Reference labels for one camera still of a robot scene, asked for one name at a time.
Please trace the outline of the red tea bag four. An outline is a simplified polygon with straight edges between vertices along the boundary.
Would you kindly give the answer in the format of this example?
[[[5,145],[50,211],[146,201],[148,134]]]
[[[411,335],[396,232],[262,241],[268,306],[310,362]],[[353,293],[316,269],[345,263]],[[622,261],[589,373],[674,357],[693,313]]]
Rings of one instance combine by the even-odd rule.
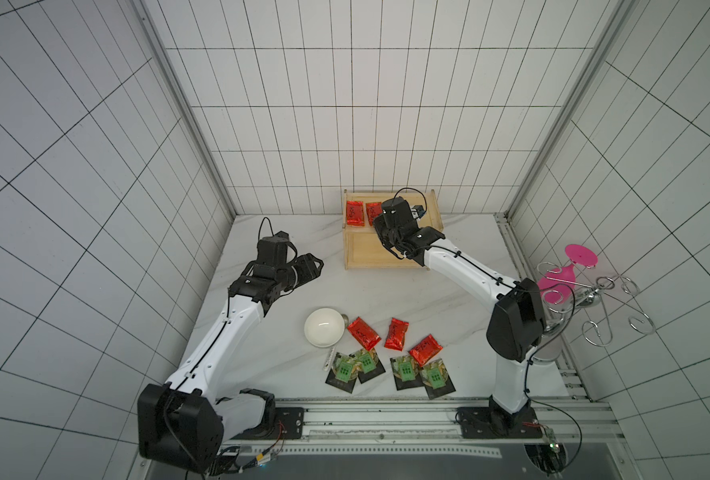
[[[351,322],[347,330],[366,351],[373,350],[381,340],[379,334],[360,317]]]

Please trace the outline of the green tea bag four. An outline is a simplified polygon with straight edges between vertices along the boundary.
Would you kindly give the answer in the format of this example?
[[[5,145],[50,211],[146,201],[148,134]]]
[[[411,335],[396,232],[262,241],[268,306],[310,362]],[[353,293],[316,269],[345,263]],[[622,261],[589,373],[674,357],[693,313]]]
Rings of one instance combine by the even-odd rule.
[[[448,369],[442,359],[426,363],[421,367],[420,375],[430,400],[443,397],[456,391]]]

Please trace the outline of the green tea bag two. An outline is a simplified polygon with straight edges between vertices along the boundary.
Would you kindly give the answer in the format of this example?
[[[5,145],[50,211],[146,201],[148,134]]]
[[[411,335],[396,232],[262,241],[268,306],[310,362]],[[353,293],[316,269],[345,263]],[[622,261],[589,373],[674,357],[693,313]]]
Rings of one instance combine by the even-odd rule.
[[[352,354],[358,365],[358,380],[366,383],[386,372],[375,350],[360,349]]]

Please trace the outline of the wooden two-tier shelf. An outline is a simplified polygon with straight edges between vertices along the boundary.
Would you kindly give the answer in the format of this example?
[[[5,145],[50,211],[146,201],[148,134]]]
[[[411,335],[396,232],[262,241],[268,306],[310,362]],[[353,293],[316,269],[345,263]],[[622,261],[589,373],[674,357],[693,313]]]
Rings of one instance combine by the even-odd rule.
[[[349,270],[422,268],[424,252],[445,238],[433,190],[345,191],[343,217]]]

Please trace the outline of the red tea bag one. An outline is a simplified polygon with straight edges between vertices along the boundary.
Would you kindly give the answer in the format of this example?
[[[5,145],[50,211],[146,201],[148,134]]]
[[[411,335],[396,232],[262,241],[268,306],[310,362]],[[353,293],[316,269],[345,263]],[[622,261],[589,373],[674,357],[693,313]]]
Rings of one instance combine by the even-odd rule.
[[[365,211],[362,201],[346,202],[345,208],[346,224],[352,227],[363,227],[365,225]]]

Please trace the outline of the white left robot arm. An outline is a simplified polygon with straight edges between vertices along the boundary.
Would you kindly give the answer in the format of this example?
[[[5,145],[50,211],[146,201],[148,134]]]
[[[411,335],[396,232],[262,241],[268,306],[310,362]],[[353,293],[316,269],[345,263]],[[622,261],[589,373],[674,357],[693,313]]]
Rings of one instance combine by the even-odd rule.
[[[313,254],[299,254],[284,231],[258,240],[256,258],[229,286],[205,337],[163,384],[142,390],[137,400],[142,458],[205,475],[224,440],[276,433],[273,394],[245,388],[224,396],[218,382],[272,304],[317,279],[323,268]]]

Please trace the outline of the green tea bag one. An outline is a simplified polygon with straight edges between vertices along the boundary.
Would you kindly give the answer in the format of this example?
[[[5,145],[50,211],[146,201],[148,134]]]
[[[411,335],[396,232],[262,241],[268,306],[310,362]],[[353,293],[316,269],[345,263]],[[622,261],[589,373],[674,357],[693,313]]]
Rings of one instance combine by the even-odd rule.
[[[360,372],[360,362],[353,355],[337,352],[330,366],[325,383],[351,394]]]

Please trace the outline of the red tea bag three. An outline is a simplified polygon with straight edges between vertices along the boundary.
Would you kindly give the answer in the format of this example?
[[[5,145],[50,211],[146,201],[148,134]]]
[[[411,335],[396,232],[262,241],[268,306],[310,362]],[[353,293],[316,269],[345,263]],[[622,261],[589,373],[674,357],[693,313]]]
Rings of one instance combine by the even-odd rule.
[[[406,334],[409,328],[409,323],[399,320],[397,318],[392,318],[387,337],[384,341],[384,346],[387,349],[402,351],[405,346]]]

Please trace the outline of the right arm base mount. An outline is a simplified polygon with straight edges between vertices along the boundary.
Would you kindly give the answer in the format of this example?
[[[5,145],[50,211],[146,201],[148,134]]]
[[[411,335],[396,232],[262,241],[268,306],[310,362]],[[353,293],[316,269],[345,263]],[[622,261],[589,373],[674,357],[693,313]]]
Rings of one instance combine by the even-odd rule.
[[[455,421],[464,439],[541,439],[543,430],[538,425],[532,402],[515,413],[510,413],[493,398],[486,407],[459,407]]]

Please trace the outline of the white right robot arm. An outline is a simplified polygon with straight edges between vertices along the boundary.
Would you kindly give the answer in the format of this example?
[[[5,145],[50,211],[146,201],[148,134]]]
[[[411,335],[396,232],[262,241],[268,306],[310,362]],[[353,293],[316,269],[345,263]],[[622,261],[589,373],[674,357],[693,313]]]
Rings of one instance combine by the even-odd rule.
[[[418,224],[419,214],[401,196],[384,201],[373,223],[382,246],[398,259],[412,260],[450,279],[491,314],[486,331],[497,354],[489,412],[503,428],[525,420],[531,407],[527,370],[546,328],[539,286],[515,280],[467,256],[445,235]]]

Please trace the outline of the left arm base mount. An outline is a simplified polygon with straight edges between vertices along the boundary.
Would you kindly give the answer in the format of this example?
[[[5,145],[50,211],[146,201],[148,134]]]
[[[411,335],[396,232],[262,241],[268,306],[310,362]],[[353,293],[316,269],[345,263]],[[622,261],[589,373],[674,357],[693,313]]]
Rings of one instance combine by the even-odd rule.
[[[272,393],[246,388],[216,401],[215,411],[223,421],[224,439],[268,440],[280,436],[300,439],[305,409],[279,406]]]

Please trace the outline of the white bowl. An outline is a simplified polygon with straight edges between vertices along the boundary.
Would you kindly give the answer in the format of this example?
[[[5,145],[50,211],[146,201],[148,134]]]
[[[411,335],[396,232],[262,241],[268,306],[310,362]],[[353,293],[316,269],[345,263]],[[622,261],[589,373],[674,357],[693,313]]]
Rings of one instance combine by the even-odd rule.
[[[348,323],[348,317],[337,310],[319,308],[305,320],[304,336],[317,348],[332,347],[342,338]]]

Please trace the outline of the pink plastic spatula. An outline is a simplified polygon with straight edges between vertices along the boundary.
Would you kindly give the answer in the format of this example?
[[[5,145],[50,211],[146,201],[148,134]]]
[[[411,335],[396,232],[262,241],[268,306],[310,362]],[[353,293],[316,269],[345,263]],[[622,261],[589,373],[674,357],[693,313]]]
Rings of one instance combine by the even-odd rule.
[[[568,302],[578,286],[576,283],[575,268],[594,268],[598,264],[597,254],[586,246],[569,244],[564,252],[569,260],[566,265],[558,266],[543,262],[539,269],[548,267],[537,282],[542,299],[550,305],[560,305]]]

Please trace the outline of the red tea bag two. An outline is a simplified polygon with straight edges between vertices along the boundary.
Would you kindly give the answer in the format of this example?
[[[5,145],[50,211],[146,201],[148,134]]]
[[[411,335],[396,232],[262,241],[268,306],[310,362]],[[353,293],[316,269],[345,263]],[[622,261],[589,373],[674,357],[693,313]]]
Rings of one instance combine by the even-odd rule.
[[[373,226],[375,220],[382,214],[382,204],[380,202],[369,202],[365,204],[367,220],[370,226]]]

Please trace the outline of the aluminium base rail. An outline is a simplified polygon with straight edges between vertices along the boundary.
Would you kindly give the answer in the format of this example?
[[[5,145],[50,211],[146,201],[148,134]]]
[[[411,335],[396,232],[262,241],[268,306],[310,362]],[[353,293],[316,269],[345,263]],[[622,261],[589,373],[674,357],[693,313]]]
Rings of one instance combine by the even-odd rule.
[[[541,439],[464,439],[455,421],[459,407],[486,407],[479,398],[278,399],[282,407],[305,409],[300,439],[224,440],[247,455],[266,448],[284,454],[459,453],[492,455],[498,444],[556,443],[575,453],[577,447],[621,442],[621,427],[610,407],[585,399],[548,398],[534,405]]]

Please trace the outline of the green tea bag three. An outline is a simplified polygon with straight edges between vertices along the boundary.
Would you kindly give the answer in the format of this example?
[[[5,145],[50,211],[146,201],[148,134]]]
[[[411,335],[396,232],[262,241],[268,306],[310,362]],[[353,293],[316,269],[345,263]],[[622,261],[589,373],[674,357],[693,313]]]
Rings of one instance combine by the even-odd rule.
[[[390,365],[398,391],[423,386],[420,367],[411,355],[393,357],[390,359]]]

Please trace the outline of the metal spoon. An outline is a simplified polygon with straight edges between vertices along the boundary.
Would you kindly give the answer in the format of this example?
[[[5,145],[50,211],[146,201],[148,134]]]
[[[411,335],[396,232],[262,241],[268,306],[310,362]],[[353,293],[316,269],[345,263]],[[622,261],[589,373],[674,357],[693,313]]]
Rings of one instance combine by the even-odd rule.
[[[343,321],[343,328],[346,328],[350,323],[349,317],[345,314],[342,314],[342,321]],[[323,367],[323,370],[325,372],[328,372],[331,369],[331,367],[333,366],[335,356],[336,356],[336,347],[332,346],[329,350],[328,357],[327,357],[325,365]]]

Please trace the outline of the red tea bag five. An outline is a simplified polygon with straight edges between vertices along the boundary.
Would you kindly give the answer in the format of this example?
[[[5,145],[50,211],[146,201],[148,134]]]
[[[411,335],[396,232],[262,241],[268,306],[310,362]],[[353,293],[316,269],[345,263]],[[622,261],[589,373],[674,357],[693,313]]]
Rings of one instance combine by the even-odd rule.
[[[443,347],[432,334],[428,334],[409,350],[409,355],[420,366],[423,367],[432,358],[442,351]]]

